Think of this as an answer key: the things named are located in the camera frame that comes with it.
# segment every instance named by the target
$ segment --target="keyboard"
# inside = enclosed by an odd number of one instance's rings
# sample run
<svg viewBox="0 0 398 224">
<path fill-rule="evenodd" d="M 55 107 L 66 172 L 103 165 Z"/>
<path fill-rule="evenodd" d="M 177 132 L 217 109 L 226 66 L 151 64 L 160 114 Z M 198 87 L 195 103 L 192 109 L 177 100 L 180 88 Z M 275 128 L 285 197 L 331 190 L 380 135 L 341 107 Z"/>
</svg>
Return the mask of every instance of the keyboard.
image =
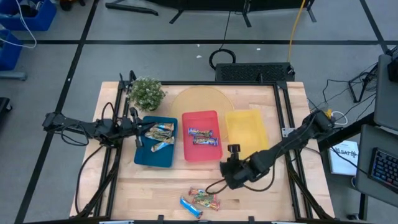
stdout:
<svg viewBox="0 0 398 224">
<path fill-rule="evenodd" d="M 265 82 L 294 81 L 287 73 L 289 63 L 219 63 L 216 81 L 258 81 L 259 74 Z"/>
<path fill-rule="evenodd" d="M 398 156 L 375 147 L 368 176 L 398 194 Z"/>
</svg>

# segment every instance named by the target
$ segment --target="concrete floor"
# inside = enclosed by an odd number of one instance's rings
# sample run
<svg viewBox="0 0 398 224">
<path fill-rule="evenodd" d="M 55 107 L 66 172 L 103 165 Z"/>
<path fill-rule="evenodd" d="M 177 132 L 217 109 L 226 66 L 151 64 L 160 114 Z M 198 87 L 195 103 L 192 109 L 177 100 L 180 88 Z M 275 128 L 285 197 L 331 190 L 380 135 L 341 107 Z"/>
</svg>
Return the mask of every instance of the concrete floor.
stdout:
<svg viewBox="0 0 398 224">
<path fill-rule="evenodd" d="M 223 38 L 227 12 L 184 12 L 175 24 L 168 21 L 176 10 L 135 1 L 159 11 L 160 16 L 107 9 L 104 1 L 98 3 L 87 40 L 220 40 Z M 396 29 L 396 0 L 366 0 L 384 40 L 398 42 Z M 14 223 L 17 211 L 33 168 L 41 150 L 45 133 L 44 115 L 55 109 L 71 62 L 78 48 L 92 1 L 86 7 L 74 5 L 71 12 L 57 12 L 47 32 L 34 32 L 43 40 L 35 49 L 24 49 L 17 71 L 27 72 L 25 82 L 0 80 L 0 96 L 12 100 L 14 110 L 0 129 L 0 219 Z M 253 27 L 247 28 L 243 18 L 231 14 L 228 40 L 288 40 L 297 15 L 294 10 L 251 12 L 248 16 Z M 382 49 L 359 0 L 316 0 L 312 23 L 303 12 L 297 26 L 296 40 L 373 40 L 364 45 L 294 45 L 292 65 L 296 81 L 304 82 L 307 96 L 315 103 L 323 101 L 322 89 L 326 79 L 349 80 L 377 62 Z M 20 39 L 29 40 L 26 32 L 15 32 Z M 75 40 L 69 44 L 54 44 L 45 40 Z M 71 80 L 63 107 L 69 117 L 91 120 L 101 82 L 118 80 L 121 72 L 127 76 L 134 70 L 137 76 L 159 80 L 214 80 L 214 71 L 208 66 L 208 57 L 218 44 L 141 44 L 141 45 L 84 45 Z M 238 62 L 284 62 L 288 46 L 231 44 Z M 220 55 L 216 62 L 229 62 Z M 331 83 L 326 97 L 347 88 L 346 83 Z M 349 123 L 367 107 L 370 100 L 357 106 L 348 115 Z M 353 106 L 351 95 L 345 91 L 329 102 L 333 110 L 345 112 Z M 364 115 L 373 111 L 371 106 Z M 40 175 L 25 222 L 68 218 L 75 191 L 76 177 L 84 149 L 63 143 L 55 136 Z M 349 177 L 329 174 L 326 177 L 336 216 L 344 218 L 358 212 L 359 193 Z M 374 223 L 396 223 L 398 209 L 376 199 L 369 200 L 368 220 Z"/>
</svg>

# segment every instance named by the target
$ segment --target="blue bin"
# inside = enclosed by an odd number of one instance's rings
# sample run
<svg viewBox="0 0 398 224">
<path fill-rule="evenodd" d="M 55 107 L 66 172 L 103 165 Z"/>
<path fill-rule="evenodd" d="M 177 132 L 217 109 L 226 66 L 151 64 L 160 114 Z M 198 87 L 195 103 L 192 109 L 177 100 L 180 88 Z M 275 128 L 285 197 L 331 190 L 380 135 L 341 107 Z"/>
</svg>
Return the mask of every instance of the blue bin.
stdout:
<svg viewBox="0 0 398 224">
<path fill-rule="evenodd" d="M 9 30 L 0 30 L 0 37 L 14 44 L 22 44 Z M 13 70 L 17 64 L 22 47 L 5 43 L 0 40 L 0 71 Z"/>
<path fill-rule="evenodd" d="M 12 14 L 18 11 L 18 5 L 15 0 L 0 0 L 0 14 Z"/>
<path fill-rule="evenodd" d="M 30 30 L 46 31 L 54 19 L 57 8 L 50 0 L 44 0 L 42 7 L 35 17 L 24 17 L 25 23 Z M 0 17 L 0 24 L 9 30 L 26 30 L 19 16 Z"/>
</svg>

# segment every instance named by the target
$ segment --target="red tray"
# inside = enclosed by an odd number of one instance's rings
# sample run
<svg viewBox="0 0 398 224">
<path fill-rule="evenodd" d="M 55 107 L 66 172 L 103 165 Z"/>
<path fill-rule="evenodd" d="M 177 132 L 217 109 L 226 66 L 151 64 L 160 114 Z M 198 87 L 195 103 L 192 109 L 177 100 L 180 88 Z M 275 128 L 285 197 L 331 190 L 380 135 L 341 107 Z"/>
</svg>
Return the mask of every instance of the red tray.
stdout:
<svg viewBox="0 0 398 224">
<path fill-rule="evenodd" d="M 194 145 L 193 136 L 188 134 L 189 128 L 212 130 L 212 138 L 218 139 L 218 146 Z M 199 111 L 182 115 L 182 133 L 184 142 L 184 157 L 188 162 L 220 160 L 223 156 L 220 129 L 216 111 Z"/>
</svg>

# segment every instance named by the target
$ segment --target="white cable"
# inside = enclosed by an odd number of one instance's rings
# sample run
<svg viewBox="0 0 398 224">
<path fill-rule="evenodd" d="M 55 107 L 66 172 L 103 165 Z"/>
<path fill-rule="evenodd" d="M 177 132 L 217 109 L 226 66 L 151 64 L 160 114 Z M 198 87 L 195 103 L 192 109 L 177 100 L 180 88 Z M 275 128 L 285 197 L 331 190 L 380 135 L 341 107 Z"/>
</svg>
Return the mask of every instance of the white cable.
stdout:
<svg viewBox="0 0 398 224">
<path fill-rule="evenodd" d="M 27 27 L 26 23 L 25 23 L 24 17 L 22 16 L 22 9 L 21 9 L 21 5 L 19 4 L 19 1 L 18 1 L 18 0 L 15 0 L 15 1 L 17 2 L 18 9 L 19 9 L 19 15 L 20 15 L 20 18 L 19 18 L 19 19 L 21 20 L 22 25 L 27 29 L 27 31 L 29 32 L 30 36 L 31 36 L 31 37 L 33 38 L 33 40 L 35 41 L 35 44 L 34 44 L 33 46 L 26 46 L 26 45 L 14 44 L 14 43 L 8 42 L 8 41 L 6 41 L 6 40 L 3 40 L 1 37 L 0 37 L 0 40 L 3 41 L 3 42 L 5 42 L 5 43 L 14 45 L 14 46 L 26 47 L 26 48 L 29 48 L 29 49 L 33 49 L 33 48 L 36 47 L 37 41 L 36 41 L 35 37 L 33 36 L 32 32 L 30 31 L 30 29 Z"/>
<path fill-rule="evenodd" d="M 335 122 L 335 124 L 338 124 L 338 125 L 346 125 L 346 124 L 348 124 L 348 118 L 347 118 L 347 116 L 345 116 L 345 114 L 343 114 L 340 111 L 333 111 L 333 112 L 331 112 L 331 116 L 333 116 L 333 113 L 341 114 L 344 117 L 344 119 L 346 120 L 345 123 L 337 123 L 337 122 Z"/>
</svg>

